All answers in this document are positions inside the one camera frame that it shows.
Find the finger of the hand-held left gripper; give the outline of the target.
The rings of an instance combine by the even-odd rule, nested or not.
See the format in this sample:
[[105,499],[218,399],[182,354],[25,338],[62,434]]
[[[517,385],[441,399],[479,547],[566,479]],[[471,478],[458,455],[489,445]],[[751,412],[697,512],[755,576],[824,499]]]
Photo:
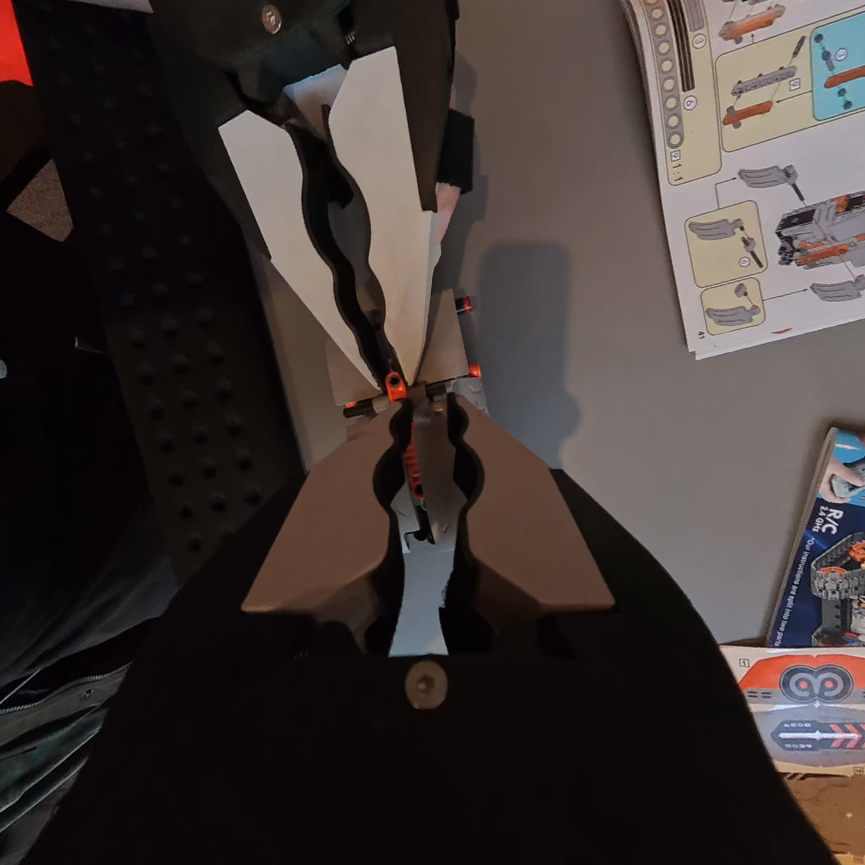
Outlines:
[[368,263],[384,298],[384,334],[412,386],[440,243],[437,214],[420,202],[400,74],[394,47],[355,59],[330,107],[328,131],[369,217]]
[[305,124],[249,110],[219,133],[273,266],[362,377],[386,391],[391,368],[330,223],[330,204],[353,198],[330,145]]

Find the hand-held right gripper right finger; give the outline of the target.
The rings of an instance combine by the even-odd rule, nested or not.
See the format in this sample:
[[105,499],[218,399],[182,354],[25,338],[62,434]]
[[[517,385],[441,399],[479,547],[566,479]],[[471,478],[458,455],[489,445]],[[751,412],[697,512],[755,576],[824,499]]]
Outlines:
[[452,478],[464,496],[442,607],[449,654],[482,654],[504,634],[615,609],[551,467],[466,397],[450,397]]

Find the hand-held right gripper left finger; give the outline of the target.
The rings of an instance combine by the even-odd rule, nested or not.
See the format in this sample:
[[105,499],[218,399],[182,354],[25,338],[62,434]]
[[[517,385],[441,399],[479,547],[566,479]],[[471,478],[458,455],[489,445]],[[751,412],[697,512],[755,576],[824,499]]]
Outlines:
[[387,654],[405,589],[392,505],[405,484],[411,401],[391,404],[315,464],[241,604],[248,614],[345,624],[362,650]]

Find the grey black toy robot model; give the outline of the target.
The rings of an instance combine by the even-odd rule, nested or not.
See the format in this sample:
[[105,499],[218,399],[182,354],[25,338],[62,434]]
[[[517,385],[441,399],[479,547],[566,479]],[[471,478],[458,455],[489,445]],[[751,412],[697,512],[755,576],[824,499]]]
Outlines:
[[[470,297],[455,296],[450,289],[432,296],[425,352],[415,384],[425,387],[430,399],[453,393],[487,412],[480,366],[470,362],[461,330],[462,320],[471,311]],[[334,400],[344,418],[373,417],[388,406],[388,397],[362,377],[329,337],[325,356]]]

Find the person's left hand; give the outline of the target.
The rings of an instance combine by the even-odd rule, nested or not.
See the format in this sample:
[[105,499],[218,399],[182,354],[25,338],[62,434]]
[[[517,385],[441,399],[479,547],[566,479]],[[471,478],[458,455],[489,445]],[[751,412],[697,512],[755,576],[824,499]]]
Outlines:
[[441,244],[460,201],[462,191],[459,186],[447,182],[436,184],[436,242]]

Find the blue building kit box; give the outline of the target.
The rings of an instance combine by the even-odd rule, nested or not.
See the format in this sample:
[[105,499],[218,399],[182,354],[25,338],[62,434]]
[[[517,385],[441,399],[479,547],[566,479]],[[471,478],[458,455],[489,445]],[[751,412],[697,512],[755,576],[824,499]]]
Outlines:
[[826,435],[765,645],[863,648],[863,429],[832,427]]

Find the orange grey sticker sheet box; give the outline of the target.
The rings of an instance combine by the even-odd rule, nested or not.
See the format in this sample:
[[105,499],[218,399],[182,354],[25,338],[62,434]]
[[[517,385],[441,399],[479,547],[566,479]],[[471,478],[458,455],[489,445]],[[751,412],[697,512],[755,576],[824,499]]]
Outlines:
[[786,776],[864,775],[864,650],[720,647]]

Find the person's dark trousers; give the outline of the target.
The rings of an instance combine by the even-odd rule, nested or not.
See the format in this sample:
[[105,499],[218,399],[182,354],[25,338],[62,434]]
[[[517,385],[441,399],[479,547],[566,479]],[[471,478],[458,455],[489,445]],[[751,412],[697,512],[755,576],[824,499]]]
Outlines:
[[2,689],[1,862],[21,863],[92,751],[152,622]]

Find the open instruction booklet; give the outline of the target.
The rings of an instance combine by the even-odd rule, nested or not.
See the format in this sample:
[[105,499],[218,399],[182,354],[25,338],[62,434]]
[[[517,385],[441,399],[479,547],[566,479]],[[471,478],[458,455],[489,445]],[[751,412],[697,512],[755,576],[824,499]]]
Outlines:
[[862,320],[863,2],[622,6],[688,351]]

